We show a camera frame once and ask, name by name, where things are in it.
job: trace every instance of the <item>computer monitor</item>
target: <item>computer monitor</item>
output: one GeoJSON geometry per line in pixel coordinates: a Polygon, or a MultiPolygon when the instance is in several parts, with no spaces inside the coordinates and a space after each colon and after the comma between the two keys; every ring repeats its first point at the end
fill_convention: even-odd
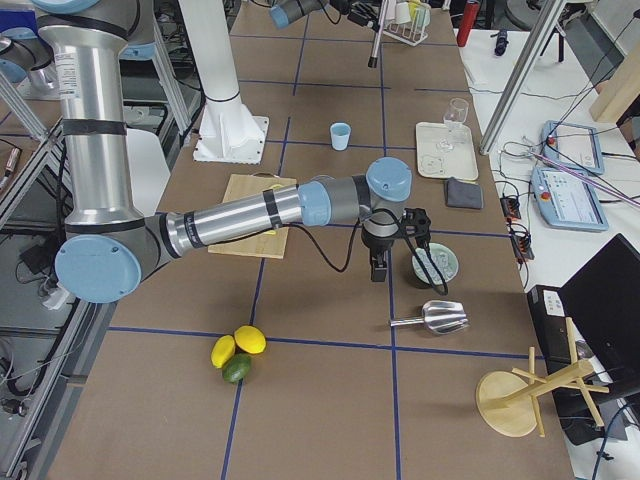
{"type": "MultiPolygon", "coordinates": [[[[558,292],[585,341],[613,379],[612,393],[640,404],[640,253],[613,237],[558,292]]],[[[556,398],[558,410],[562,400],[556,398]]],[[[640,407],[630,408],[640,418],[640,407]]]]}

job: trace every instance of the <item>blue joint cap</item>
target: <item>blue joint cap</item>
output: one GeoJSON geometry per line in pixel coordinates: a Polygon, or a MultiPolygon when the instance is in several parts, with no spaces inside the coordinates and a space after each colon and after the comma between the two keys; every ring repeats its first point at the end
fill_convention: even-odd
{"type": "Polygon", "coordinates": [[[269,15],[271,15],[271,20],[273,20],[273,24],[276,26],[278,30],[286,28],[289,26],[289,17],[279,5],[274,5],[269,10],[269,15]]]}
{"type": "Polygon", "coordinates": [[[18,83],[27,78],[27,72],[20,65],[8,60],[0,60],[0,71],[10,83],[18,83]]]}
{"type": "Polygon", "coordinates": [[[33,33],[33,30],[27,27],[10,28],[2,32],[2,35],[11,40],[33,40],[34,38],[38,38],[37,35],[33,33]]]}
{"type": "Polygon", "coordinates": [[[367,183],[373,193],[390,202],[404,202],[411,194],[411,169],[402,160],[382,157],[367,170],[367,183]]]}
{"type": "Polygon", "coordinates": [[[125,48],[120,54],[120,59],[135,61],[151,60],[155,54],[156,44],[152,42],[143,45],[132,45],[125,48]]]}
{"type": "Polygon", "coordinates": [[[298,187],[302,223],[309,227],[326,225],[331,220],[331,199],[320,182],[309,182],[298,187]]]}
{"type": "Polygon", "coordinates": [[[67,240],[55,265],[64,288],[93,303],[120,300],[142,279],[140,263],[131,250],[104,235],[78,235],[67,240]]]}
{"type": "Polygon", "coordinates": [[[93,7],[100,0],[31,0],[36,7],[48,13],[72,14],[93,7]]]}

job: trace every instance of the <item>clear glass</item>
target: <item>clear glass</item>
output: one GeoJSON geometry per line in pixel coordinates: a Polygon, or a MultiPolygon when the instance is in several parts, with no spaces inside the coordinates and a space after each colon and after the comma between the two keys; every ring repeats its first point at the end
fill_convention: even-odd
{"type": "Polygon", "coordinates": [[[442,117],[442,120],[448,129],[447,136],[436,144],[438,150],[450,152],[454,149],[453,137],[455,130],[459,129],[462,124],[467,121],[468,113],[469,102],[463,98],[451,99],[449,107],[447,107],[447,111],[444,112],[444,116],[442,117]]]}

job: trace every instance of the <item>blue and white device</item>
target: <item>blue and white device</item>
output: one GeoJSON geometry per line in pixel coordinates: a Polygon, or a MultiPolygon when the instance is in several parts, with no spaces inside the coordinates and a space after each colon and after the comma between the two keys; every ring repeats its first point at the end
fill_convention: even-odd
{"type": "Polygon", "coordinates": [[[602,232],[609,224],[591,185],[569,173],[535,167],[531,185],[540,213],[555,228],[602,232]]]}
{"type": "Polygon", "coordinates": [[[604,173],[602,149],[594,127],[548,120],[542,127],[542,144],[545,157],[567,168],[590,175],[604,173]]]}

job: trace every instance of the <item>lemon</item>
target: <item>lemon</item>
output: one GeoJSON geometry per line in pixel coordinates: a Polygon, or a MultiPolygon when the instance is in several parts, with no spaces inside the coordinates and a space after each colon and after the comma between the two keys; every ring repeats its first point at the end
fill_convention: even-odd
{"type": "Polygon", "coordinates": [[[236,341],[231,335],[220,337],[211,350],[211,363],[216,368],[222,368],[236,352],[236,341]]]}
{"type": "Polygon", "coordinates": [[[247,353],[262,353],[267,347],[264,333],[251,325],[243,325],[233,334],[238,346],[247,353]]]}
{"type": "Polygon", "coordinates": [[[238,383],[251,370],[251,355],[237,353],[222,369],[222,378],[229,383],[238,383]]]}

